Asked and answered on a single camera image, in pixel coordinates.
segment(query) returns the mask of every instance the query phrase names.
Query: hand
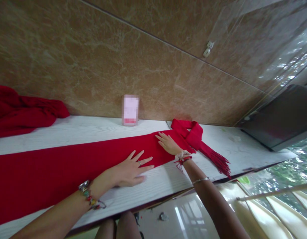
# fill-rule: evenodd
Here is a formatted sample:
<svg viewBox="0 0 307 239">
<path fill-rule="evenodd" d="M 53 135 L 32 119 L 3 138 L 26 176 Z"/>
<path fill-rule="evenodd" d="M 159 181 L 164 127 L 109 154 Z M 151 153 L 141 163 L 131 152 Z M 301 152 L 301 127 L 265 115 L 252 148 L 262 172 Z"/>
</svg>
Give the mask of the hand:
<svg viewBox="0 0 307 239">
<path fill-rule="evenodd" d="M 159 145 L 161 145 L 169 154 L 177 155 L 183 151 L 183 149 L 177 145 L 177 143 L 171 138 L 170 135 L 167 136 L 165 133 L 160 132 L 159 135 L 161 137 L 156 135 L 156 137 L 160 140 Z"/>
<path fill-rule="evenodd" d="M 140 184 L 144 181 L 145 176 L 138 175 L 154 168 L 154 165 L 140 168 L 140 163 L 141 165 L 144 165 L 150 162 L 152 157 L 137 161 L 144 153 L 144 150 L 132 158 L 135 152 L 135 150 L 132 151 L 126 160 L 108 169 L 108 172 L 106 172 L 109 173 L 114 186 L 132 187 Z"/>
</svg>

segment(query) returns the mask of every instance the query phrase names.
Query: bracelet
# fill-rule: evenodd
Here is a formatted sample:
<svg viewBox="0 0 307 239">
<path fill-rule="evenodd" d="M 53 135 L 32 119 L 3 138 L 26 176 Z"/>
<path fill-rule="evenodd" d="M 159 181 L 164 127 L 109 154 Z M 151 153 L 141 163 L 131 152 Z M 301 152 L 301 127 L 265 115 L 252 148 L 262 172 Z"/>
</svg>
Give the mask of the bracelet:
<svg viewBox="0 0 307 239">
<path fill-rule="evenodd" d="M 183 158 L 183 159 L 179 159 L 178 161 L 175 161 L 174 163 L 178 163 L 177 164 L 177 168 L 181 171 L 181 172 L 183 172 L 183 170 L 182 170 L 182 165 L 183 165 L 183 163 L 185 162 L 185 161 L 187 161 L 187 160 L 189 160 L 189 159 L 192 159 L 192 156 L 190 155 L 190 156 L 187 156 L 187 157 L 185 157 L 185 158 Z"/>
<path fill-rule="evenodd" d="M 83 182 L 81 185 L 78 186 L 79 191 L 81 191 L 83 193 L 83 195 L 86 197 L 86 201 L 89 201 L 89 205 L 91 206 L 90 209 L 104 209 L 106 208 L 106 204 L 103 201 L 100 200 L 95 200 L 92 198 L 91 196 L 91 190 L 88 189 L 88 186 L 90 184 L 90 181 L 87 180 L 85 182 Z"/>
<path fill-rule="evenodd" d="M 182 150 L 180 153 L 178 153 L 176 156 L 175 156 L 175 159 L 176 160 L 179 160 L 180 158 L 182 158 L 184 155 L 190 155 L 190 153 L 186 150 Z"/>
<path fill-rule="evenodd" d="M 198 183 L 198 182 L 201 182 L 201 181 L 203 181 L 203 180 L 210 180 L 210 178 L 209 178 L 209 177 L 206 177 L 206 178 L 204 178 L 204 179 L 198 179 L 198 180 L 194 181 L 194 182 L 192 183 L 192 185 L 194 185 L 194 184 L 196 184 L 196 183 Z"/>
</svg>

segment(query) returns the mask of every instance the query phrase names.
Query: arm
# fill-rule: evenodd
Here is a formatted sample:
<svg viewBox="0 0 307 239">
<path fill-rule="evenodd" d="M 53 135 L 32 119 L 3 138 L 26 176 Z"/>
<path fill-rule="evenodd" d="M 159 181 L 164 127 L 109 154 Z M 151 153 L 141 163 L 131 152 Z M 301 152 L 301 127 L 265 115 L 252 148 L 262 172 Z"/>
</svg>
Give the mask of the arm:
<svg viewBox="0 0 307 239">
<path fill-rule="evenodd" d="M 182 149 L 176 142 L 165 134 L 160 134 L 157 138 L 159 144 L 170 154 L 177 155 Z M 206 175 L 192 160 L 187 160 L 183 166 L 188 173 L 191 182 L 206 178 Z M 210 214 L 216 230 L 221 239 L 249 239 L 236 214 L 230 208 L 222 194 L 210 180 L 200 181 L 194 184 L 194 189 L 199 195 L 203 205 Z"/>
<path fill-rule="evenodd" d="M 154 166 L 139 168 L 137 160 L 143 154 L 141 151 L 134 158 L 135 150 L 122 163 L 104 171 L 95 178 L 89 190 L 93 198 L 100 198 L 105 192 L 114 186 L 134 186 L 144 181 L 144 176 L 138 177 Z M 152 157 L 141 160 L 141 165 L 152 160 Z M 74 192 L 63 201 L 36 218 L 11 239 L 23 238 L 64 238 L 79 218 L 90 208 L 89 202 L 80 191 Z"/>
</svg>

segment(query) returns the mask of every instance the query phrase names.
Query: beaded bracelet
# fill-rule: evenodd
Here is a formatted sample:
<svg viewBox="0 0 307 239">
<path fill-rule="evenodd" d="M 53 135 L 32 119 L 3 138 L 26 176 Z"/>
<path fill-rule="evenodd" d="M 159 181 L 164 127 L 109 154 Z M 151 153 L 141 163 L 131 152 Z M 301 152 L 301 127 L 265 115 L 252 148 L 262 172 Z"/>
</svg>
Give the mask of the beaded bracelet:
<svg viewBox="0 0 307 239">
<path fill-rule="evenodd" d="M 91 196 L 91 190 L 88 189 L 88 186 L 90 184 L 90 181 L 87 180 L 85 182 L 83 182 L 81 185 L 78 186 L 79 191 L 81 191 L 83 193 L 83 195 L 86 197 L 86 201 L 89 201 L 89 205 L 91 206 L 90 209 L 104 209 L 106 208 L 106 204 L 103 201 L 100 200 L 95 200 L 92 198 Z"/>
</svg>

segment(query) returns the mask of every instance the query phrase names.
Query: right hand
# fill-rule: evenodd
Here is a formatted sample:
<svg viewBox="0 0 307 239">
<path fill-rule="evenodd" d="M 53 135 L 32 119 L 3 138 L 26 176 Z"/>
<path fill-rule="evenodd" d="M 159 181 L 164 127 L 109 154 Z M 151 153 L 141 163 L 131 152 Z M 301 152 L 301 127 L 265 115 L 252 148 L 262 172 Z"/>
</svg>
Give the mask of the right hand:
<svg viewBox="0 0 307 239">
<path fill-rule="evenodd" d="M 160 132 L 159 135 L 160 137 L 156 135 L 156 137 L 160 140 L 159 145 L 161 145 L 169 154 L 177 155 L 183 151 L 183 149 L 177 145 L 170 135 L 167 136 L 165 133 Z"/>
</svg>

